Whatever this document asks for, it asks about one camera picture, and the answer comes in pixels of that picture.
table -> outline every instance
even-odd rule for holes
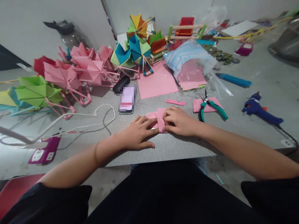
[[[283,28],[283,24],[280,24],[274,32],[281,33]],[[267,50],[268,45],[278,37],[279,35],[271,33],[265,34],[263,40],[254,45],[254,50],[250,56],[242,59],[239,64],[222,67],[221,72],[250,80],[253,83],[250,88],[244,89],[223,81],[226,87],[234,94],[234,97],[228,97],[222,92],[222,99],[219,100],[224,106],[229,119],[224,122],[217,113],[205,114],[206,122],[224,130],[259,141],[274,149],[285,148],[281,141],[287,138],[259,117],[255,115],[243,115],[241,111],[246,99],[257,91],[260,91],[262,95],[261,105],[268,107],[268,111],[273,115],[283,118],[284,122],[281,126],[295,138],[299,138],[299,128],[297,127],[299,124],[297,115],[297,111],[299,111],[298,69],[275,59]],[[226,40],[220,41],[217,47],[224,52],[233,53],[240,45],[241,44],[236,40]],[[1,72],[0,80],[15,79],[17,76],[16,72],[22,73],[21,75],[23,76],[34,75],[24,70],[11,70],[5,73]],[[1,84],[0,90],[6,90],[8,86],[10,86],[10,84]],[[167,108],[171,106],[171,104],[165,102],[165,99],[185,101],[186,105],[183,106],[183,109],[191,116],[197,118],[197,114],[193,114],[192,108],[192,102],[195,99],[194,94],[194,92],[180,91],[140,100],[139,93],[137,93],[136,106],[132,115],[117,114],[116,119],[106,127],[99,126],[97,128],[83,130],[85,133],[81,135],[64,135],[54,161],[46,166],[27,164],[34,149],[20,149],[0,145],[0,179],[10,178],[16,175],[47,172],[58,163],[82,151],[91,144],[121,130],[137,115],[146,115],[149,112],[156,111],[159,107]],[[116,96],[110,88],[94,88],[92,90],[92,98],[93,102],[85,108],[77,104],[75,105],[78,113],[92,114],[95,108],[105,103],[110,103],[116,110],[118,108],[119,96]],[[96,122],[102,123],[107,111],[108,107],[103,108],[97,118],[73,116],[70,120],[62,120],[46,135],[50,136],[77,126],[94,124]],[[108,111],[105,121],[110,120],[112,116],[112,111]],[[51,121],[57,118],[57,115],[35,114],[28,118],[26,117],[28,117],[28,115],[2,117],[0,125],[6,128],[12,128],[12,130],[26,135],[28,135],[28,130],[30,130],[30,135],[35,136],[38,132],[46,128]],[[124,151],[109,160],[105,166],[215,156],[219,154],[217,149],[203,140],[185,138],[175,134],[158,134],[153,137],[151,141],[155,143],[155,149]]]

white wall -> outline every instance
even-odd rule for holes
[[[298,0],[104,0],[104,4],[117,35],[130,26],[130,14],[156,16],[157,30],[168,33],[169,25],[178,25],[181,17],[198,15],[211,5],[226,6],[226,18],[232,21],[277,17],[299,6]]]
[[[0,1],[0,44],[31,65],[42,55],[60,58],[57,45],[65,49],[60,35],[43,21],[64,19],[79,27],[95,49],[115,47],[100,0]]]
[[[227,7],[227,19],[232,21],[275,18],[283,11],[292,11],[299,6],[298,0],[214,0],[213,5]]]
[[[213,0],[104,0],[116,34],[130,26],[130,14],[156,18],[156,30],[168,33],[170,25],[178,25],[181,17],[195,15],[211,6]]]

yellow paper windmill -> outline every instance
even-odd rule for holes
[[[130,15],[131,23],[127,30],[127,38],[130,39],[134,34],[137,34],[140,38],[147,38],[147,32],[155,34],[156,32],[156,21],[155,17],[149,17],[145,21],[142,19],[141,14],[134,16]],[[154,22],[154,27],[151,32],[147,31],[147,24]]]

pliers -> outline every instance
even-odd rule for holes
[[[225,113],[225,111],[218,106],[217,104],[215,104],[213,101],[210,101],[208,98],[208,94],[206,93],[206,89],[205,89],[205,97],[203,97],[203,95],[200,93],[200,91],[198,91],[198,93],[200,94],[200,97],[202,98],[203,102],[200,105],[200,110],[198,113],[198,119],[202,122],[205,122],[204,118],[203,118],[203,111],[206,107],[206,104],[208,104],[209,106],[213,107],[214,109],[216,109],[219,113],[219,115],[222,117],[223,120],[227,120],[228,117]]]

hand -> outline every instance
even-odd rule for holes
[[[120,140],[120,144],[126,149],[140,150],[145,148],[155,148],[154,143],[143,141],[145,138],[159,133],[159,129],[157,128],[147,129],[153,122],[157,122],[157,119],[148,119],[146,116],[137,116],[125,129],[116,133],[117,139]]]
[[[175,106],[171,106],[164,111],[163,120],[165,121],[163,131],[173,132],[182,136],[195,136],[198,127],[202,124],[199,120],[186,114],[180,107]]]

